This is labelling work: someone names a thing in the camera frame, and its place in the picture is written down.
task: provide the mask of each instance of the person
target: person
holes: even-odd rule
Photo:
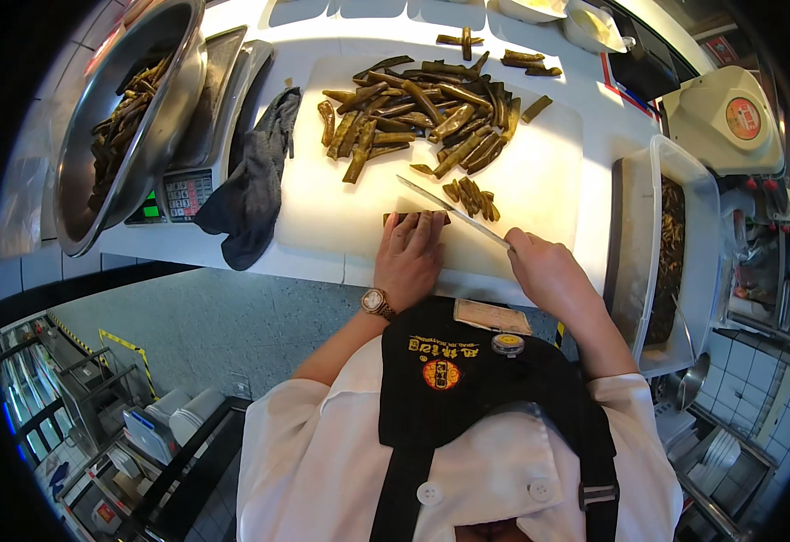
[[[532,337],[510,358],[429,297],[444,214],[397,221],[363,309],[248,408],[238,540],[671,540],[682,493],[649,387],[572,254],[506,235],[580,364]]]

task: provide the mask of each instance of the left hand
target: left hand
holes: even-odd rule
[[[400,313],[426,298],[434,288],[443,267],[445,213],[411,212],[400,224],[392,212],[383,228],[383,241],[374,266],[374,288],[386,294],[389,306]],[[410,243],[407,235],[416,228]]]

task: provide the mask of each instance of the wristwatch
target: wristwatch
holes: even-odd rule
[[[386,294],[379,288],[371,288],[362,296],[362,309],[368,314],[376,314],[389,320],[395,317],[395,311],[386,302]]]

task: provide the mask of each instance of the dish towel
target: dish towel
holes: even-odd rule
[[[286,153],[293,158],[292,127],[301,90],[284,90],[252,130],[244,134],[244,158],[196,212],[194,222],[211,235],[228,233],[220,244],[223,259],[243,271],[256,263],[274,237],[280,213],[280,178]]]

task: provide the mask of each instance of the coat button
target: coat button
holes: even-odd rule
[[[444,492],[437,484],[425,482],[416,490],[416,498],[426,506],[433,506],[444,499]]]
[[[546,502],[552,498],[552,486],[548,478],[537,478],[528,486],[528,493],[536,502]]]

